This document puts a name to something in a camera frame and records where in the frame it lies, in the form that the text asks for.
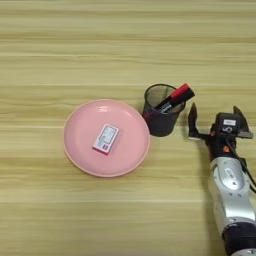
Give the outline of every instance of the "plate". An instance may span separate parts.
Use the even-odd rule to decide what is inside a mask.
[[[105,124],[119,128],[108,155],[92,148]],[[80,106],[64,128],[64,147],[69,159],[86,173],[115,177],[134,170],[146,157],[150,134],[142,116],[115,100],[96,100]]]

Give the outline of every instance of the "pen holder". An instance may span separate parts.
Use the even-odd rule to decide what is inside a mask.
[[[175,87],[167,84],[155,84],[150,86],[145,94],[145,104],[142,116],[145,119],[150,134],[157,137],[164,137],[172,133],[176,121],[181,111],[185,108],[186,103],[171,108],[167,113],[155,109],[155,107],[167,98]]]

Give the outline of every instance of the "small box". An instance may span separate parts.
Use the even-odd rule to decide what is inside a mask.
[[[108,155],[118,133],[119,129],[117,127],[105,124],[99,136],[93,143],[92,148],[105,155]]]

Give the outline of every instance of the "plate rim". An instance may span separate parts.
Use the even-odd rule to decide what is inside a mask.
[[[143,153],[143,156],[141,157],[141,159],[130,169],[126,170],[125,172],[122,172],[120,174],[96,174],[94,172],[91,172],[91,171],[88,171],[86,170],[85,168],[81,167],[79,164],[77,164],[73,158],[70,156],[68,150],[67,150],[67,147],[66,147],[66,143],[65,143],[65,131],[66,131],[66,127],[67,127],[67,124],[68,122],[70,121],[71,117],[74,115],[74,113],[76,113],[79,109],[81,109],[82,107],[86,106],[86,105],[89,105],[89,104],[92,104],[92,103],[95,103],[95,102],[101,102],[101,101],[112,101],[112,102],[115,102],[115,103],[119,103],[119,104],[122,104],[124,105],[125,107],[128,107],[129,109],[131,109],[132,111],[134,111],[135,114],[137,114],[138,116],[141,117],[141,120],[144,121],[143,117],[139,114],[139,112],[133,108],[132,106],[130,106],[129,104],[123,102],[123,101],[119,101],[119,100],[113,100],[113,99],[97,99],[97,100],[90,100],[88,102],[85,102],[85,103],[82,103],[80,104],[79,106],[77,106],[72,112],[71,114],[69,114],[68,118],[66,119],[65,121],[65,124],[64,124],[64,129],[63,129],[63,144],[64,144],[64,150],[65,150],[65,153],[66,155],[68,156],[68,159],[77,167],[79,168],[81,171],[85,172],[85,173],[88,173],[94,177],[101,177],[101,178],[113,178],[113,177],[119,177],[119,176],[123,176],[133,170],[135,170],[143,161],[144,159],[146,158],[147,154],[148,154],[148,151],[149,151],[149,148],[150,148],[150,133],[149,133],[149,129],[148,129],[148,126],[146,124],[146,122],[144,121],[144,126],[146,127],[146,130],[147,130],[147,146],[145,148],[145,151]]]

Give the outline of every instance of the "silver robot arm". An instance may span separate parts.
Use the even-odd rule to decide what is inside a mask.
[[[256,216],[249,199],[251,179],[246,165],[235,152],[237,137],[253,137],[246,119],[236,107],[234,114],[219,113],[210,134],[198,132],[196,119],[197,110],[193,104],[188,116],[189,137],[205,140],[210,151],[209,188],[226,254],[256,256]]]
[[[220,236],[223,237],[228,255],[249,256],[256,255],[256,249],[250,242],[246,249],[241,249],[239,240],[247,240],[247,229],[254,230],[256,235],[255,212],[249,200],[250,181],[243,172],[239,160],[229,157],[218,157],[211,162],[210,191],[214,201],[214,214]],[[229,244],[225,241],[228,230],[244,228],[245,236],[234,239]]]

